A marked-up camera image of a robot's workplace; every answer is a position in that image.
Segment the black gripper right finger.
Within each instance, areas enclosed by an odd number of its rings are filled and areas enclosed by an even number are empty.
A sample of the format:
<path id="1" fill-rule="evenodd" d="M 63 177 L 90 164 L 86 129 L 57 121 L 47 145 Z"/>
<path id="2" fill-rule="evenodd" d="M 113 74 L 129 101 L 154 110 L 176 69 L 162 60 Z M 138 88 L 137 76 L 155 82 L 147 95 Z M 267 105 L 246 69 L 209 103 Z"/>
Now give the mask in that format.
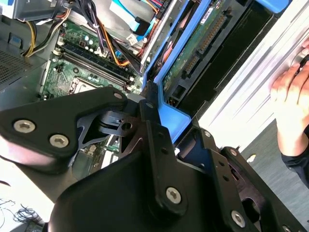
<path id="1" fill-rule="evenodd" d="M 219 149 L 214 137 L 192 120 L 193 163 L 212 179 L 227 232 L 304 232 L 305 228 L 232 147 Z"/>

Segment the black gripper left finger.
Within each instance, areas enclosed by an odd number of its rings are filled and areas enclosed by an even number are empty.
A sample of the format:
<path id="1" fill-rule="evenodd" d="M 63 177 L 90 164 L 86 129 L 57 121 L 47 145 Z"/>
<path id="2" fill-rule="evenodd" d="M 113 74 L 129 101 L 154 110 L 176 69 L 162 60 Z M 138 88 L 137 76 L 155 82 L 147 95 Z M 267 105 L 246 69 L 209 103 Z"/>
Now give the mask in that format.
<path id="1" fill-rule="evenodd" d="M 177 176 L 178 162 L 151 93 L 134 102 L 113 87 L 103 87 L 0 114 L 0 135 L 8 147 L 2 156 L 48 174 L 66 171 L 79 149 L 110 134 L 121 138 L 118 161 L 142 155 L 152 209 L 183 216 L 188 201 Z"/>

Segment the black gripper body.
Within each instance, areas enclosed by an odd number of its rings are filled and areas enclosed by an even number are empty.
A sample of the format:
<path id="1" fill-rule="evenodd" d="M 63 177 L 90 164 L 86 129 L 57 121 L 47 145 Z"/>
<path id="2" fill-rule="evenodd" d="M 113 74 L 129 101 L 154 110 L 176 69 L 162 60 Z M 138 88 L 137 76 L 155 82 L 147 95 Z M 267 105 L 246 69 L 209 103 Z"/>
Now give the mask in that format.
<path id="1" fill-rule="evenodd" d="M 220 207 L 212 179 L 179 161 L 188 208 L 183 216 L 153 210 L 143 157 L 136 153 L 73 184 L 52 210 L 50 232 L 233 232 L 231 212 Z"/>

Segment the person's bare hand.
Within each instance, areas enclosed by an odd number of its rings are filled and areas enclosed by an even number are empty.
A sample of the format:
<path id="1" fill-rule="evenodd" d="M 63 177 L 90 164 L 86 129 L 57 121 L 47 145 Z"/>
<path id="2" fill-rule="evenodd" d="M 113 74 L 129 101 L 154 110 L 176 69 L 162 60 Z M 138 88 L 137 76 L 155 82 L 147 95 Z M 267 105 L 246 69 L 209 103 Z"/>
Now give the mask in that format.
<path id="1" fill-rule="evenodd" d="M 309 63 L 301 71 L 292 65 L 273 83 L 270 98 L 277 125 L 279 150 L 290 157 L 298 156 L 309 145 L 304 133 L 309 125 Z"/>

